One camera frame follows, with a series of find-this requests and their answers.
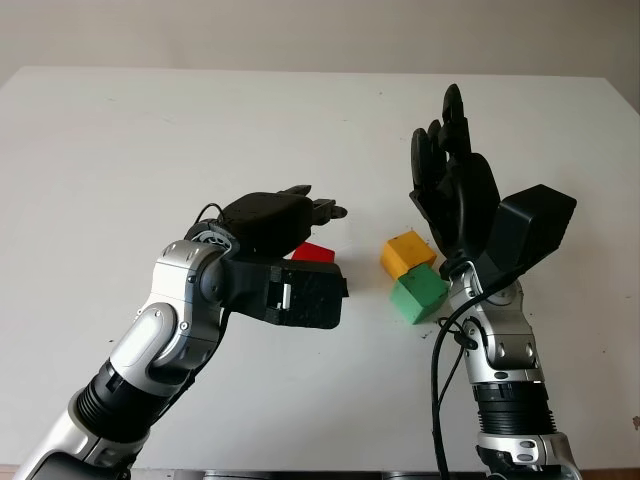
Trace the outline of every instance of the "white table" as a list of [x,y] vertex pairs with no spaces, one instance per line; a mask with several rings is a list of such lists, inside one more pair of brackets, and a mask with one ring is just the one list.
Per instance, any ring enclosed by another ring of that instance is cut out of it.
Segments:
[[[640,466],[640,122],[606,81],[79,68],[23,69],[0,91],[0,463],[97,371],[203,204],[308,182],[349,209],[312,237],[349,278],[341,325],[232,317],[138,465],[435,470],[435,329],[394,310],[378,255],[410,228],[431,239],[410,137],[452,82],[502,196],[545,183],[578,199],[560,250],[522,279],[525,310],[578,465]],[[445,443],[452,469],[481,469],[462,370]]]

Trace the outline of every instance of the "wire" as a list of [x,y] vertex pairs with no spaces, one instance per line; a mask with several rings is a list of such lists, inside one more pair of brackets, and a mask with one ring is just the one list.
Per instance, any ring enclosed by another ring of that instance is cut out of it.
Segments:
[[449,316],[447,321],[441,325],[438,336],[436,337],[436,341],[433,344],[433,352],[431,354],[431,417],[433,422],[433,446],[441,480],[450,479],[449,467],[447,466],[447,456],[445,454],[444,445],[442,442],[442,428],[440,425],[440,402],[443,396],[440,395],[438,390],[438,363],[440,361],[440,350],[442,349],[444,338],[447,333],[449,333],[449,329],[451,328],[451,326],[456,324],[456,320],[458,320],[458,318],[466,313],[467,310],[482,302],[483,300],[486,300],[494,293],[499,292],[503,288],[511,285],[511,283],[513,283],[518,278],[519,274],[520,271],[515,271],[511,275],[503,277],[501,280],[498,280],[497,282],[491,284],[481,294],[476,295],[474,298],[471,298],[470,300],[463,303],[460,307],[458,307],[451,314],[451,316]]
[[[443,323],[442,323],[442,322],[446,322],[447,320],[449,320],[449,317],[439,317],[439,318],[438,318],[438,326],[439,326],[440,328],[442,328],[442,327],[443,327]],[[456,330],[448,329],[448,330],[447,330],[447,333],[457,333],[458,331],[459,331],[459,332],[463,332],[463,330],[462,330],[462,326],[461,326],[458,322],[453,322],[453,324],[454,324],[456,327],[458,327],[458,330],[456,331]]]
[[442,391],[440,392],[440,396],[438,397],[438,408],[442,406],[442,400],[444,399],[444,394],[447,393],[447,388],[449,388],[449,384],[453,379],[453,375],[455,375],[458,366],[460,365],[460,360],[462,360],[462,355],[464,355],[464,347],[460,346],[460,352],[458,353],[458,357],[456,361],[453,362],[453,367],[451,367],[451,371],[449,372],[449,376],[447,377],[447,381],[444,382],[444,387],[442,387]]
[[202,218],[202,215],[204,215],[204,212],[206,212],[211,207],[215,207],[216,209],[218,209],[218,213],[220,214],[219,216],[220,216],[221,220],[224,222],[224,214],[222,213],[222,208],[220,208],[220,205],[218,205],[217,203],[207,203],[204,206],[204,208],[202,210],[200,210],[200,213],[196,217],[196,221],[193,222],[193,224],[195,225],[196,223],[198,223],[200,221],[200,219]]
[[229,325],[229,317],[231,316],[231,313],[232,311],[230,308],[225,308],[220,316],[220,335],[218,335],[218,346],[220,345],[220,342],[222,342],[224,334],[227,333],[227,325]]

